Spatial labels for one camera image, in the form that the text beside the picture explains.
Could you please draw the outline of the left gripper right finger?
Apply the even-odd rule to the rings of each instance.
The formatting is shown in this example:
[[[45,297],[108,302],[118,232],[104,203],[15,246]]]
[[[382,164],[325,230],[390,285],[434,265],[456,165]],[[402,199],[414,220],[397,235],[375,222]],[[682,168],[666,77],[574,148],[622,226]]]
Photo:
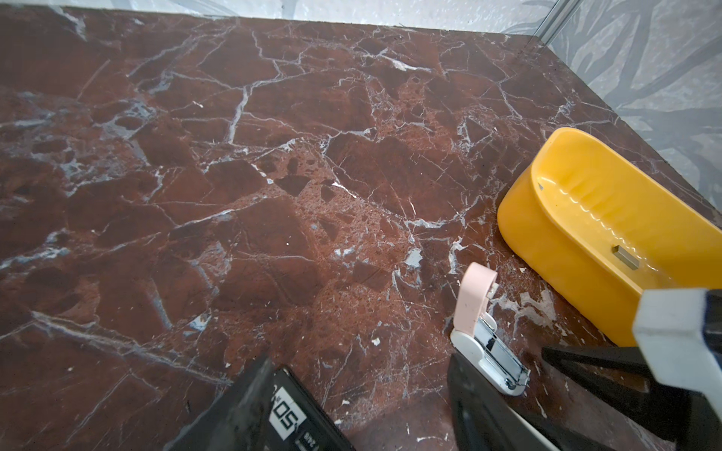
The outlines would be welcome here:
[[[460,450],[556,450],[558,447],[517,415],[460,353],[447,370],[449,405]]]

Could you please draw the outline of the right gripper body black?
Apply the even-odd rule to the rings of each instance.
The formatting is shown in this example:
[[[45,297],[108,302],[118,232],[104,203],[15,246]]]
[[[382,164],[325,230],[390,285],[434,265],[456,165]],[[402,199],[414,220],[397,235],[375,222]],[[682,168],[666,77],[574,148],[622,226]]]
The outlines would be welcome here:
[[[541,357],[590,394],[673,442],[678,450],[719,450],[721,420],[700,393],[658,383],[638,348],[549,346]],[[639,376],[645,391],[630,388],[589,370],[591,366]]]

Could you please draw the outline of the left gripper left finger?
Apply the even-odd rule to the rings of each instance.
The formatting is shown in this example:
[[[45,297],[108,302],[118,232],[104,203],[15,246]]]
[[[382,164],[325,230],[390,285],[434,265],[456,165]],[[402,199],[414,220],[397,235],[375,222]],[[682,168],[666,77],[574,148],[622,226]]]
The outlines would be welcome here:
[[[263,450],[276,367],[259,357],[167,450]]]

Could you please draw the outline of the pink mini stapler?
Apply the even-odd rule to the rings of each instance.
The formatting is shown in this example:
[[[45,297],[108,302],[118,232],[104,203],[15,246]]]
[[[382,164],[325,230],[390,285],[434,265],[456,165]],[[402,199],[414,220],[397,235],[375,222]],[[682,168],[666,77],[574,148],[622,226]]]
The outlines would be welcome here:
[[[529,369],[499,338],[498,325],[488,312],[496,293],[498,273],[479,263],[466,269],[460,283],[450,339],[458,351],[489,383],[506,396],[521,396]]]

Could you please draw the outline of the grey staple strip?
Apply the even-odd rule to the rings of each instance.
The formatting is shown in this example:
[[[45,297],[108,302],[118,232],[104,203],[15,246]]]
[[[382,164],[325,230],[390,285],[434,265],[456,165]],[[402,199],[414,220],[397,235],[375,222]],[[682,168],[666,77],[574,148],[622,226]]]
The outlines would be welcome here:
[[[620,245],[615,245],[611,249],[612,254],[619,259],[624,265],[630,268],[632,271],[639,269],[640,262],[633,254],[628,252]]]

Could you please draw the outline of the yellow plastic tray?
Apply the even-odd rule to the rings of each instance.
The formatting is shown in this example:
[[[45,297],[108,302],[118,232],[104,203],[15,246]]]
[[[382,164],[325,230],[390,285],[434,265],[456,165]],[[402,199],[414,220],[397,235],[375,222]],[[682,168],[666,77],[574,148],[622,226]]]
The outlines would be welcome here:
[[[614,344],[648,289],[717,289],[717,225],[609,148],[573,128],[554,131],[498,208],[506,244]],[[632,271],[612,254],[639,259]]]

